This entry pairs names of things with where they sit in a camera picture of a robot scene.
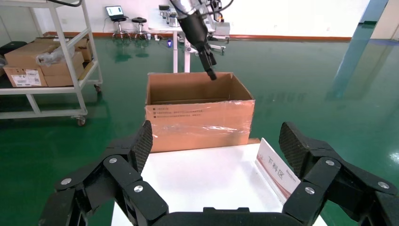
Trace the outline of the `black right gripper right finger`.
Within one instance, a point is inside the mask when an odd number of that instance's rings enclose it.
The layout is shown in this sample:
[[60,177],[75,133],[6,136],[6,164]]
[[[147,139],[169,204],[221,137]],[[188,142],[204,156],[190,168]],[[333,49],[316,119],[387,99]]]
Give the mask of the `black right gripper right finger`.
[[399,196],[386,179],[345,161],[327,142],[305,136],[284,122],[279,146],[300,184],[282,212],[310,226],[331,201],[360,226],[396,226]]

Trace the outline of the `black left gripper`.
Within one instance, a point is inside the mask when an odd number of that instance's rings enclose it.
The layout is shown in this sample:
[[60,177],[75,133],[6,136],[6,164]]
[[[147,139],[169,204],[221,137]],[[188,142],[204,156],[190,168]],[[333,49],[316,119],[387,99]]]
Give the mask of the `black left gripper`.
[[216,61],[212,50],[207,41],[208,29],[200,12],[194,12],[180,19],[180,26],[187,40],[199,52],[199,58],[203,65],[204,71],[212,81],[216,80],[216,73],[212,66],[216,65]]

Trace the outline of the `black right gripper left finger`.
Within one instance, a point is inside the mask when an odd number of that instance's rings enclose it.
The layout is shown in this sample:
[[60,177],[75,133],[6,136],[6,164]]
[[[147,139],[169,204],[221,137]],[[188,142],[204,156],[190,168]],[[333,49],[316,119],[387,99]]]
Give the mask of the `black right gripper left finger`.
[[135,226],[152,226],[169,213],[167,203],[145,182],[142,171],[152,149],[152,125],[112,141],[101,156],[55,183],[41,213],[41,226],[86,226],[103,204],[114,201]]

